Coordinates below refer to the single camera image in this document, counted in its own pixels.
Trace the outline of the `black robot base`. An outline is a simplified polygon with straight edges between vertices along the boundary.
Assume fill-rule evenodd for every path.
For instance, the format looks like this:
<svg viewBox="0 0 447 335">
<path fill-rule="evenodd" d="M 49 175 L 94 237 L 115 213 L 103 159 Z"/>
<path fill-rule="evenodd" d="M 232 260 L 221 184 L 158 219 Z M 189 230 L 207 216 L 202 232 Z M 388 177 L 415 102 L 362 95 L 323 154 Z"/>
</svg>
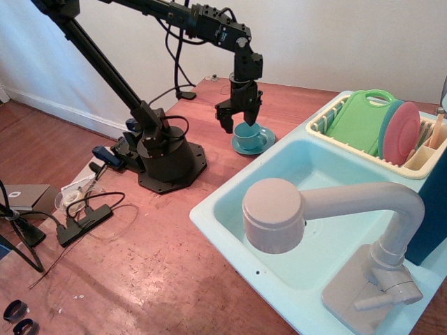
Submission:
<svg viewBox="0 0 447 335">
<path fill-rule="evenodd" d="M 125 132 L 112 151 L 125 168 L 138 173 L 140 186 L 169 193 L 192 185 L 207 167 L 203 147 L 180 133 L 176 127 L 168 135 Z"/>
</svg>

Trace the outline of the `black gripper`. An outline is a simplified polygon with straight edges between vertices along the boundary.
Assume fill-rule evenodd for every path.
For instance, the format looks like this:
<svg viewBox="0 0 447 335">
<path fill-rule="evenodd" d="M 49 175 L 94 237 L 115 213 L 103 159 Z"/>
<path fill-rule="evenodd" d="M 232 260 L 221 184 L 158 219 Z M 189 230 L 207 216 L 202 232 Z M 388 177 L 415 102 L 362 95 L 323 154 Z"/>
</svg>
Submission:
<svg viewBox="0 0 447 335">
<path fill-rule="evenodd" d="M 236 80 L 234 73 L 230 74 L 229 80 L 230 98 L 215 105 L 216 118 L 227 134 L 233 132 L 234 114 L 241 112 L 249 126 L 256 123 L 263 95 L 255 80 Z"/>
</svg>

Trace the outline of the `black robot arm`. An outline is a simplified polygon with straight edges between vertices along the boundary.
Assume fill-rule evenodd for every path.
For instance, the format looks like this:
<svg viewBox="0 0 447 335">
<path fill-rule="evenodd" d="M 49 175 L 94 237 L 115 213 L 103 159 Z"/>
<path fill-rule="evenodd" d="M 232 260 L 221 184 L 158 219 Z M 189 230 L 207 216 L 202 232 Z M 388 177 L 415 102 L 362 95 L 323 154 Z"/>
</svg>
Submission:
<svg viewBox="0 0 447 335">
<path fill-rule="evenodd" d="M 138 97 L 78 24 L 75 18 L 80 14 L 79 1 L 35 1 L 34 5 L 62 30 L 66 39 L 77 47 L 130 109 L 143 133 L 142 143 L 147 149 L 185 138 L 185 132 L 175 134 L 166 117 L 157 116 L 148 104 Z M 232 133 L 232 116 L 238 112 L 243 113 L 244 120 L 249 125 L 256 122 L 262 104 L 262 92 L 258 90 L 256 81 L 262 76 L 263 58 L 251 49 L 249 27 L 237 22 L 231 10 L 219 10 L 200 4 L 183 6 L 166 1 L 120 1 L 120 5 L 178 27 L 189 38 L 198 38 L 233 52 L 234 70 L 230 77 L 230 98 L 217 104 L 216 118 L 227 133 Z"/>
</svg>

